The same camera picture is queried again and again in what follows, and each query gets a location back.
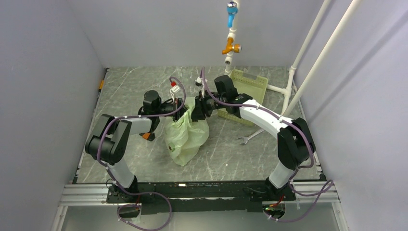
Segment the light green plastic bag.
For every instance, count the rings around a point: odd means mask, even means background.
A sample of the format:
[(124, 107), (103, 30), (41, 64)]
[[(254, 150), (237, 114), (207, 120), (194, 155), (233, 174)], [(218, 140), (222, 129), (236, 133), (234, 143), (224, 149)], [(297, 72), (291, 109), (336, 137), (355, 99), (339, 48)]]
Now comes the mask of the light green plastic bag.
[(172, 160), (180, 166), (185, 166), (192, 160), (209, 137), (209, 125), (206, 120), (192, 121), (194, 98), (188, 97), (184, 105), (187, 110), (183, 116), (176, 122), (167, 117), (164, 125), (167, 151)]

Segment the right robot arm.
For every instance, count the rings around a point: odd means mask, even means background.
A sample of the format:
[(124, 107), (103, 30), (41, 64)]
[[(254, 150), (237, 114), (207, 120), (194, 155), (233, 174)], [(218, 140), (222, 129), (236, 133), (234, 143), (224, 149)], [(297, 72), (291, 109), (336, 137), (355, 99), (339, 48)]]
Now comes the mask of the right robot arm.
[[(298, 169), (314, 164), (316, 147), (307, 122), (302, 118), (290, 119), (279, 115), (259, 104), (253, 97), (239, 94), (227, 75), (214, 80), (217, 89), (214, 93), (209, 90), (204, 74), (200, 75), (200, 79), (204, 92), (195, 98), (192, 120), (205, 120), (213, 110), (225, 109), (237, 118), (256, 124), (277, 140), (279, 161), (267, 178), (265, 193), (271, 200), (278, 199), (283, 195), (283, 187)], [(306, 160), (310, 160), (307, 166), (303, 164)]]

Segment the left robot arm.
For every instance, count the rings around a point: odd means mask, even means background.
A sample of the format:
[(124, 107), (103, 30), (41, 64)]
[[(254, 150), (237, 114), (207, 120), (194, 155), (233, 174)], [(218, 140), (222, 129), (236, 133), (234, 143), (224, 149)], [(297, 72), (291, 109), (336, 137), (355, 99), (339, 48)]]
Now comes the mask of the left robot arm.
[(149, 90), (144, 94), (142, 107), (136, 116), (103, 114), (97, 121), (86, 141), (85, 152), (105, 167), (124, 201), (134, 201), (139, 193), (137, 177), (124, 160), (129, 137), (140, 134), (154, 139), (160, 117), (181, 118), (187, 110), (185, 101), (186, 97), (162, 101), (157, 91)]

